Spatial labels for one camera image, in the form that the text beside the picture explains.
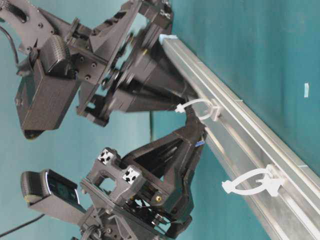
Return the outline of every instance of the screw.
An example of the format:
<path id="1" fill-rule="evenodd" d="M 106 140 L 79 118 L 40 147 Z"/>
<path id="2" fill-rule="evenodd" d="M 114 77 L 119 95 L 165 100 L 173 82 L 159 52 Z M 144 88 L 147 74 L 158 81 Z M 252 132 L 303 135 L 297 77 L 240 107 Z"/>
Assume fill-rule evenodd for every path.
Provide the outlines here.
<path id="1" fill-rule="evenodd" d="M 160 203 L 162 201 L 162 196 L 156 196 L 155 197 L 155 200 Z"/>

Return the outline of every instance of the wire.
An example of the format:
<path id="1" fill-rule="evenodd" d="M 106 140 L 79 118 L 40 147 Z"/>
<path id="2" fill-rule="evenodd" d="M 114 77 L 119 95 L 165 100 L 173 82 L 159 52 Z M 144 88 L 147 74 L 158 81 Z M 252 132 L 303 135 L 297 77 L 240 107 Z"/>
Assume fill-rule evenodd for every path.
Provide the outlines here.
<path id="1" fill-rule="evenodd" d="M 26 222 L 26 223 L 24 223 L 24 224 L 22 224 L 22 225 L 20 225 L 20 226 L 17 226 L 17 227 L 15 227 L 15 228 L 13 228 L 13 229 L 11 229 L 11 230 L 9 230 L 9 231 L 6 231 L 6 232 L 0 234 L 0 238 L 6 236 L 6 235 L 8 235 L 8 234 L 11 234 L 11 233 L 13 233 L 13 232 L 15 232 L 15 231 L 17 231 L 17 230 L 19 230 L 19 229 L 22 229 L 22 228 L 24 228 L 24 227 L 26 227 L 26 226 L 28 226 L 28 225 L 30 225 L 30 224 L 33 224 L 34 222 L 36 222 L 36 221 L 38 221 L 39 219 L 41 219 L 44 215 L 45 215 L 45 214 L 41 214 L 40 216 L 36 217 L 35 219 L 33 219 L 33 220 L 31 220 L 31 221 L 28 221 L 28 222 Z"/>
<path id="2" fill-rule="evenodd" d="M 10 45 L 11 45 L 11 49 L 13 51 L 15 64 L 18 65 L 19 58 L 18 58 L 18 53 L 17 53 L 17 49 L 16 49 L 16 45 L 15 45 L 14 40 L 12 39 L 10 34 L 7 32 L 7 30 L 5 30 L 2 26 L 0 26 L 0 31 L 2 31 L 4 33 L 4 35 L 6 36 L 6 38 L 9 40 Z"/>

